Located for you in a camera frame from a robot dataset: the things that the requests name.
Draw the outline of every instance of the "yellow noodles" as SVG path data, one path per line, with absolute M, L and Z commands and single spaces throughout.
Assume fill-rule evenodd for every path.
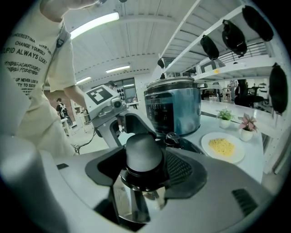
M 231 156 L 235 149 L 235 146 L 225 138 L 212 139 L 208 144 L 215 152 L 223 156 Z

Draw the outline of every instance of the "black chair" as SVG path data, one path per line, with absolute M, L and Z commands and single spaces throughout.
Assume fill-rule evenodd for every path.
M 240 79 L 238 80 L 238 86 L 240 88 L 240 93 L 235 98 L 235 104 L 245 107 L 254 107 L 254 103 L 264 101 L 264 98 L 261 96 L 255 95 L 248 95 L 248 91 L 251 88 L 246 86 L 246 80 Z

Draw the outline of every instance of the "plate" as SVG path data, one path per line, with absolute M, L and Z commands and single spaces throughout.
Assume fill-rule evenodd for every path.
M 213 150 L 209 146 L 209 144 L 208 144 L 209 141 L 211 139 L 217 139 L 217 138 L 225 138 L 227 141 L 231 142 L 235 146 L 234 152 L 231 156 L 229 156 L 229 157 L 223 156 L 223 155 L 215 152 L 215 150 Z M 237 137 L 232 136 L 232 135 L 227 134 L 227 133 L 220 133 L 220 132 L 208 133 L 202 137 L 201 144 L 202 144 L 204 151 L 210 157 L 220 159 L 223 161 L 227 161 L 230 163 L 238 163 L 239 161 L 241 161 L 244 158 L 245 153 L 246 153 L 241 140 L 238 139 Z

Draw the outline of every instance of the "small succulent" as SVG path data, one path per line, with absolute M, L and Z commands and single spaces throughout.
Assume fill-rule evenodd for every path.
M 233 118 L 233 115 L 231 114 L 231 111 L 227 109 L 222 109 L 219 111 L 217 117 L 222 120 L 230 121 Z
M 242 123 L 240 124 L 239 128 L 247 130 L 247 131 L 256 131 L 257 127 L 255 126 L 254 122 L 256 122 L 256 119 L 252 116 L 250 117 L 246 113 L 244 113 L 243 117 L 238 117 L 239 120 L 242 120 Z

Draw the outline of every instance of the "fluorescent light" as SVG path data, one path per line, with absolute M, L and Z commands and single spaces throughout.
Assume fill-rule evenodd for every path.
M 71 39 L 74 39 L 77 36 L 81 35 L 82 33 L 86 32 L 94 27 L 97 27 L 101 24 L 105 24 L 105 23 L 108 23 L 108 22 L 111 22 L 114 20 L 118 20 L 118 19 L 119 19 L 118 12 L 114 12 L 114 13 L 99 17 L 97 19 L 94 19 L 94 20 L 92 20 L 88 23 L 85 23 L 84 25 L 78 27 L 77 29 L 73 30 L 71 32 Z
M 80 81 L 77 81 L 77 83 L 76 84 L 79 84 L 80 82 L 84 82 L 84 81 L 86 81 L 86 80 L 88 80 L 88 79 L 90 79 L 91 77 L 86 77 L 86 78 L 83 78 L 83 79 L 81 79 Z
M 129 86 L 134 86 L 134 84 L 125 85 L 123 87 L 129 87 Z
M 123 67 L 115 68 L 115 69 L 112 69 L 112 70 L 108 70 L 108 71 L 106 71 L 106 73 L 111 73 L 111 72 L 114 72 L 114 71 L 120 71 L 120 70 L 124 70 L 124 69 L 128 69 L 128 68 L 130 68 L 130 66 L 123 66 Z

